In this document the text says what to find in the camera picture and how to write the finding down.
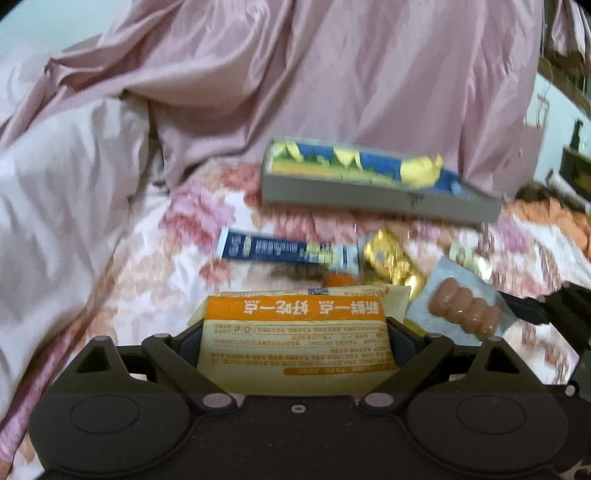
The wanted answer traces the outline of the sausage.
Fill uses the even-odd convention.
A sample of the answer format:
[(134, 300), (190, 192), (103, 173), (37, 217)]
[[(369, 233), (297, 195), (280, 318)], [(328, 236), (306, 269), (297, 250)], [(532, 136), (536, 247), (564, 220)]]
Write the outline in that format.
[(500, 293), (473, 272), (442, 258), (406, 318), (427, 333), (439, 333), (463, 346), (479, 346), (501, 336), (517, 317)]

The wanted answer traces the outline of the gold foil snack packet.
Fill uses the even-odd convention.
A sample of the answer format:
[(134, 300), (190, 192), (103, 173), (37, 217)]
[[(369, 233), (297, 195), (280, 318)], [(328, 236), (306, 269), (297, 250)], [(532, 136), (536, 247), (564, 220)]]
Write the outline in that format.
[(384, 281), (410, 288), (410, 301), (421, 294), (426, 276), (404, 249), (403, 243), (388, 228), (381, 228), (363, 244), (363, 260)]

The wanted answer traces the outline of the orange cream snack packet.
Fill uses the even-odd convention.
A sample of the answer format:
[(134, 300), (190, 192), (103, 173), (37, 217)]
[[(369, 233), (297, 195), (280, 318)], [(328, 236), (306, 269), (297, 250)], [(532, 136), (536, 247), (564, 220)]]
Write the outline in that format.
[(398, 369), (387, 320), (405, 286), (228, 292), (204, 300), (197, 371), (242, 395), (363, 395)]

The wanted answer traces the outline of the green white pastry packet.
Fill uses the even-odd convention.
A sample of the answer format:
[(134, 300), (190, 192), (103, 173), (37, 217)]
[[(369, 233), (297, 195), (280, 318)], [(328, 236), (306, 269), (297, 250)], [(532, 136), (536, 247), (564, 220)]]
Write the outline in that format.
[(478, 254), (474, 249), (458, 241), (453, 241), (448, 256), (452, 261), (471, 271), (483, 281), (490, 281), (493, 274), (492, 264), (488, 258)]

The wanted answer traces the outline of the dark blue powder stick sachet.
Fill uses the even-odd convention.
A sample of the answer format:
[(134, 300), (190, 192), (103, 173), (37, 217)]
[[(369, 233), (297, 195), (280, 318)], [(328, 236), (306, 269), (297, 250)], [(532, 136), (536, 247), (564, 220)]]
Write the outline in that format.
[(221, 231), (216, 255), (232, 261), (321, 266), (351, 275), (360, 271), (356, 244), (288, 240), (228, 227)]

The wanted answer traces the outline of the orange cloth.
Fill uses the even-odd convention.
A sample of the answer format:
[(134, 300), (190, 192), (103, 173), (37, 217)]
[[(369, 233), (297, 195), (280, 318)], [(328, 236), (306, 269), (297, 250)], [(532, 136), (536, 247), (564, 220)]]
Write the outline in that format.
[(505, 209), (536, 225), (554, 225), (590, 259), (590, 217), (564, 207), (555, 198), (506, 203)]

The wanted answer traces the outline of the yellow wrapper in tray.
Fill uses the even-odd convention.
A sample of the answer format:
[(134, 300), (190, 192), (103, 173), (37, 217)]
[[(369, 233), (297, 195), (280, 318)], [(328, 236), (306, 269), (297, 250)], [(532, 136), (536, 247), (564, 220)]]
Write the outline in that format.
[(409, 188), (422, 189), (436, 185), (441, 177), (444, 160), (441, 155), (434, 159), (423, 156), (401, 162), (401, 181)]

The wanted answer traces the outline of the grey cardboard tray box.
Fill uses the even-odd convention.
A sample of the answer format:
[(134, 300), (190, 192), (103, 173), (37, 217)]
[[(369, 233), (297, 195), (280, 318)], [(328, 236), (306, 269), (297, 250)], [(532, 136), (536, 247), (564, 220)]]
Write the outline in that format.
[(405, 159), (391, 152), (274, 139), (263, 158), (262, 199), (266, 203), (405, 214), (460, 224), (494, 223), (502, 202), (466, 183), (445, 163), (435, 186), (409, 188), (401, 181)]

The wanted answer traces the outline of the pink satin quilt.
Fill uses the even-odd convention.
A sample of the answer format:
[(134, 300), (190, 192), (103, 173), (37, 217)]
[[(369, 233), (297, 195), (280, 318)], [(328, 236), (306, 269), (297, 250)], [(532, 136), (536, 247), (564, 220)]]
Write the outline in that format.
[(1, 414), (101, 307), (148, 165), (184, 189), (276, 136), (442, 155), (479, 186), (534, 87), (539, 1), (135, 1), (1, 127)]

